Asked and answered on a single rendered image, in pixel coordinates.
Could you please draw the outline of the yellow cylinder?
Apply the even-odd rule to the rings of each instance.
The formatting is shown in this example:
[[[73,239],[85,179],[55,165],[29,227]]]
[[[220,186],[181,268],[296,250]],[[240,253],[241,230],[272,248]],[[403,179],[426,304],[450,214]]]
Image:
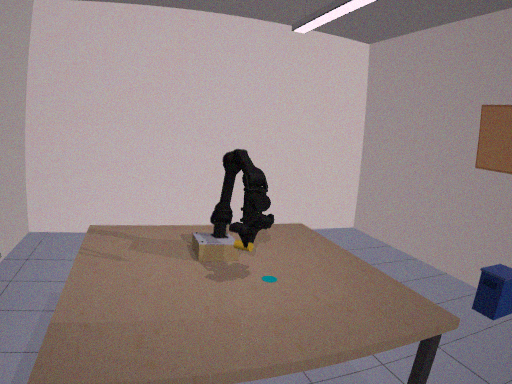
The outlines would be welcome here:
[[[253,244],[252,243],[248,243],[248,246],[247,248],[244,247],[244,245],[242,244],[242,241],[239,241],[239,240],[236,240],[234,242],[234,248],[238,248],[238,249],[242,249],[242,250],[246,250],[246,251],[252,251],[253,249]]]

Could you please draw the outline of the cyan circle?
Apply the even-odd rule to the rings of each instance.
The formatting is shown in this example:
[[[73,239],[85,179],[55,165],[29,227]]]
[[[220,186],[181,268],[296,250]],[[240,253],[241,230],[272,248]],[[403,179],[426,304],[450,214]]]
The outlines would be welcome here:
[[[273,276],[264,276],[262,280],[268,283],[274,283],[277,281],[276,277]]]

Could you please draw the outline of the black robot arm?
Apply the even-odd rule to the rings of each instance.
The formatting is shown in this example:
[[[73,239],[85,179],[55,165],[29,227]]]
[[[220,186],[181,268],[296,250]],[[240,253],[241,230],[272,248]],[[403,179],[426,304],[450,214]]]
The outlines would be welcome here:
[[[254,213],[251,221],[262,227],[270,229],[274,224],[274,215],[267,216],[262,212],[269,209],[271,205],[270,198],[266,195],[268,184],[264,172],[255,167],[248,152],[245,149],[234,149],[223,156],[223,167],[225,176],[220,197],[220,202],[215,206],[210,217],[210,223],[214,225],[213,235],[215,238],[228,238],[226,235],[226,225],[231,225],[232,209],[230,207],[233,187],[236,175],[242,170],[242,181],[244,184],[244,204],[260,211]]]

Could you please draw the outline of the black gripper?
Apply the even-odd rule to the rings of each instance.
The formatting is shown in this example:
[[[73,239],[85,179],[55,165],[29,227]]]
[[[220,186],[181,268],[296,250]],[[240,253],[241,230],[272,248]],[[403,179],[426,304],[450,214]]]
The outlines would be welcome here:
[[[243,218],[240,219],[240,222],[235,222],[229,225],[229,231],[238,233],[242,244],[247,248],[248,243],[254,243],[255,237],[257,233],[262,229],[259,225],[251,221],[254,213],[259,213],[257,209],[249,206],[243,205],[241,208],[243,211]]]

